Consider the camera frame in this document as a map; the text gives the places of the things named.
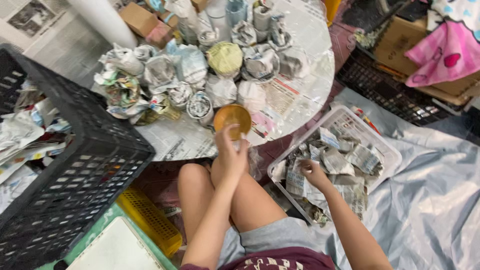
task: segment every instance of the table covered with newspaper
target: table covered with newspaper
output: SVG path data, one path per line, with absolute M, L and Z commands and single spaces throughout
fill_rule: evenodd
M 266 93 L 266 106 L 252 115 L 247 139 L 253 146 L 291 134 L 308 122 L 327 100 L 334 79 L 335 61 L 324 7 L 315 4 L 317 6 L 301 0 L 275 2 L 275 11 L 287 14 L 286 28 L 296 45 L 305 50 L 311 67 L 303 79 L 291 80 L 279 74 L 260 85 Z M 174 122 L 159 119 L 136 129 L 155 148 L 153 161 L 212 157 L 217 152 L 214 132 L 186 114 Z

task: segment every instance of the gray shorts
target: gray shorts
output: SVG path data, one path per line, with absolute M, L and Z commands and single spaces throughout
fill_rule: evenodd
M 217 269 L 247 254 L 301 246 L 315 250 L 307 224 L 300 219 L 287 217 L 248 232 L 239 233 L 231 227 L 225 234 Z

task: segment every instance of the pink cloth with hearts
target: pink cloth with hearts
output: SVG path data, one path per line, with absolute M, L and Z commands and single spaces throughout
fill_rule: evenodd
M 419 67 L 405 82 L 409 87 L 455 81 L 480 70 L 480 44 L 463 23 L 444 22 L 405 56 Z

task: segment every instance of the orange bowl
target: orange bowl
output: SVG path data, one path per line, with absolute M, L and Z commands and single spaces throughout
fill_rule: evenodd
M 250 113 L 241 105 L 230 104 L 222 107 L 216 112 L 213 120 L 215 131 L 221 130 L 225 125 L 240 124 L 239 128 L 230 130 L 232 141 L 240 140 L 241 133 L 247 134 L 252 127 L 252 117 Z

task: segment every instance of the silver tarp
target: silver tarp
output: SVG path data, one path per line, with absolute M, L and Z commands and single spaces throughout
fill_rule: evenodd
M 395 176 L 370 193 L 363 222 L 393 268 L 480 269 L 480 148 L 416 127 L 347 88 L 335 101 L 363 109 L 402 154 Z M 324 251 L 351 269 L 336 233 Z

